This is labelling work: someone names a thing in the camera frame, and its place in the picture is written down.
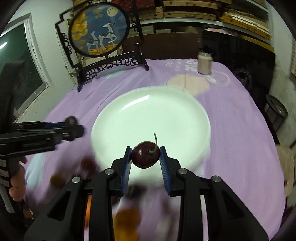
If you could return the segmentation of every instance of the hand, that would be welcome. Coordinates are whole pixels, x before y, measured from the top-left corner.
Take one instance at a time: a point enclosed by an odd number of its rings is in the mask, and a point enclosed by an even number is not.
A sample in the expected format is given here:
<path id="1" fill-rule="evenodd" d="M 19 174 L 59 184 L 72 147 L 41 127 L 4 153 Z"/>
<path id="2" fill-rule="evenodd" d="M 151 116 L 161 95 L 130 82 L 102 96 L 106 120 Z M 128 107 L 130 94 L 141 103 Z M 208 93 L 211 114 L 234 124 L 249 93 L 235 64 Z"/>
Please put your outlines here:
<path id="1" fill-rule="evenodd" d="M 25 157 L 21 158 L 22 163 L 26 163 L 27 159 Z M 14 201 L 19 202 L 25 196 L 25 169 L 22 165 L 18 172 L 10 179 L 12 188 L 9 189 L 9 195 Z"/>

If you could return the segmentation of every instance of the green stem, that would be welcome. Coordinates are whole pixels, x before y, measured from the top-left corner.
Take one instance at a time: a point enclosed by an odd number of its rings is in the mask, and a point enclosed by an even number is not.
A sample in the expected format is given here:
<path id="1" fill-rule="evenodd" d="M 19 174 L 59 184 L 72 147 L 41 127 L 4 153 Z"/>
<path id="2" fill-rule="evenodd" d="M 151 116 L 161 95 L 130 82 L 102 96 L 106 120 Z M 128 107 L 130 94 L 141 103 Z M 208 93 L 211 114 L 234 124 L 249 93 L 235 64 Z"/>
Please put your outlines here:
<path id="1" fill-rule="evenodd" d="M 151 150 L 148 151 L 148 153 L 150 155 L 154 154 L 156 152 L 156 150 L 157 150 L 157 137 L 156 137 L 156 134 L 155 133 L 154 133 L 154 137 L 155 137 L 155 148 L 154 148 L 153 151 L 151 151 Z"/>

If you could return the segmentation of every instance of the round decorative panel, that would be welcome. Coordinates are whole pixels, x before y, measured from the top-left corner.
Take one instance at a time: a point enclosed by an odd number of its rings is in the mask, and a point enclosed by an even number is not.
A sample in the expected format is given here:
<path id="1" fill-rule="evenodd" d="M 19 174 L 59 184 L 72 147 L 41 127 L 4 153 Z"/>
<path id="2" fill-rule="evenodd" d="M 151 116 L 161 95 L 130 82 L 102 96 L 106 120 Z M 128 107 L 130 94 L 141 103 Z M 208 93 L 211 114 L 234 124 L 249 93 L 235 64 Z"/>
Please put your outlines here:
<path id="1" fill-rule="evenodd" d="M 117 50 L 129 32 L 127 14 L 112 3 L 99 2 L 82 9 L 69 28 L 70 42 L 76 52 L 100 57 Z"/>

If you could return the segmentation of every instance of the white plate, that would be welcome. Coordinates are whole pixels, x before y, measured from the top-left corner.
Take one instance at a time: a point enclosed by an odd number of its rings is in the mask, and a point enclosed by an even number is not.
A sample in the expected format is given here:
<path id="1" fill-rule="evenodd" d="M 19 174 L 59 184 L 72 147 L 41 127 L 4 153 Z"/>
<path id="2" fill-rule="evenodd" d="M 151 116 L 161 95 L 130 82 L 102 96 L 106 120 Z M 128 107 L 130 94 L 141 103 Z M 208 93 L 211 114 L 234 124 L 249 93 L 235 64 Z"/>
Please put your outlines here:
<path id="1" fill-rule="evenodd" d="M 98 165 L 105 169 L 122 158 L 127 146 L 155 142 L 165 146 L 169 157 L 194 169 L 210 145 L 210 121 L 201 104 L 191 95 L 172 87 L 147 87 L 127 92 L 99 114 L 91 132 Z M 140 169 L 132 164 L 129 184 L 159 185 L 160 164 Z"/>

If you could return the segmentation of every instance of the black stool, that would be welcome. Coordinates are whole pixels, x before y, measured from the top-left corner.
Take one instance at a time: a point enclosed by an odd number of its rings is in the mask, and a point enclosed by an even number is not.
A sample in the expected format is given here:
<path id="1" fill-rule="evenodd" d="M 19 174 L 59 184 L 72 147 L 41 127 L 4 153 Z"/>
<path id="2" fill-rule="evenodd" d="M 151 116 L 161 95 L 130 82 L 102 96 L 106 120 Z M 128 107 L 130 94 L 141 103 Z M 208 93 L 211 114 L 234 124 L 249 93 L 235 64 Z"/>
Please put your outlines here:
<path id="1" fill-rule="evenodd" d="M 272 126 L 277 132 L 285 119 L 288 117 L 288 111 L 285 106 L 274 96 L 266 95 L 266 114 L 270 119 Z"/>

